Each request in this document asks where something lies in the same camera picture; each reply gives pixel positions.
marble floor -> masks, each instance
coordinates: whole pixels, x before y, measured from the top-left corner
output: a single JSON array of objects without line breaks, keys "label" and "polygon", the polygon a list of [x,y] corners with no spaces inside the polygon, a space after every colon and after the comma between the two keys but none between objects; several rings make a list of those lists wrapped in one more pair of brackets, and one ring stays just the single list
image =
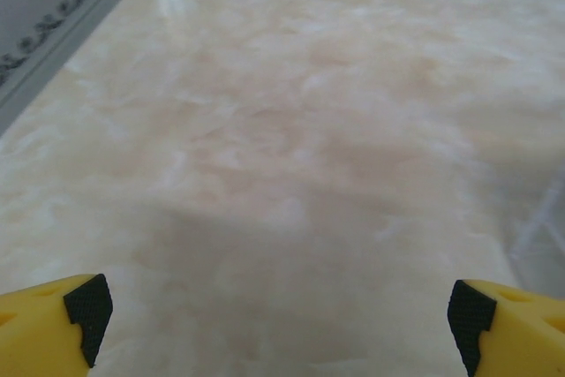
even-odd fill
[{"label": "marble floor", "polygon": [[93,377],[464,376],[452,284],[518,284],[565,158],[563,5],[123,0],[0,139],[0,291],[105,273]]}]

yellow plastic part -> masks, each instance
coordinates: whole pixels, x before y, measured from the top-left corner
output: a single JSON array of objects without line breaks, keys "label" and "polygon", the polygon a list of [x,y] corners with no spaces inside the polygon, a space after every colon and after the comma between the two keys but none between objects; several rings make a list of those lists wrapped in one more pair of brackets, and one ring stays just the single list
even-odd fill
[{"label": "yellow plastic part", "polygon": [[84,377],[82,330],[64,295],[94,275],[76,275],[0,296],[0,376]]},{"label": "yellow plastic part", "polygon": [[465,281],[496,301],[479,337],[475,377],[565,377],[565,302],[511,287]]}]

marble veining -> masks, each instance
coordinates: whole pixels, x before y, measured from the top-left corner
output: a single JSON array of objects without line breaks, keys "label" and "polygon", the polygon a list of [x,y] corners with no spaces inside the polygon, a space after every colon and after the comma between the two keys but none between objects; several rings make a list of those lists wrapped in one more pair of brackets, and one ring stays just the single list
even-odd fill
[{"label": "marble veining", "polygon": [[93,377],[463,376],[451,286],[517,284],[503,193],[565,158],[562,5],[123,0],[0,139],[0,290],[105,273]]}]

beige marble surface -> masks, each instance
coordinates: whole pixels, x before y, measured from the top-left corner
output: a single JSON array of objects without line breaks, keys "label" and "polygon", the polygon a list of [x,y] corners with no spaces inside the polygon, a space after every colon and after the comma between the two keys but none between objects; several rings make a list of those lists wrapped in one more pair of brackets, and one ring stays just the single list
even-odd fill
[{"label": "beige marble surface", "polygon": [[464,376],[448,295],[516,284],[491,200],[565,158],[564,30],[562,0],[124,0],[0,140],[0,289],[105,273],[93,377]]}]

black rubber corner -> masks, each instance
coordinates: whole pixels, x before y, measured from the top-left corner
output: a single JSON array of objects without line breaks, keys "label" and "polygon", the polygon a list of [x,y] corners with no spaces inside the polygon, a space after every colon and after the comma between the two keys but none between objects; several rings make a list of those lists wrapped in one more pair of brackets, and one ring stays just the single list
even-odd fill
[{"label": "black rubber corner", "polygon": [[109,317],[113,312],[112,297],[104,274],[99,274],[63,296],[72,324],[82,328],[80,348],[90,368],[100,351]]},{"label": "black rubber corner", "polygon": [[475,375],[480,362],[478,339],[483,331],[491,329],[495,312],[496,300],[463,280],[456,282],[449,300],[448,321],[469,377]]}]

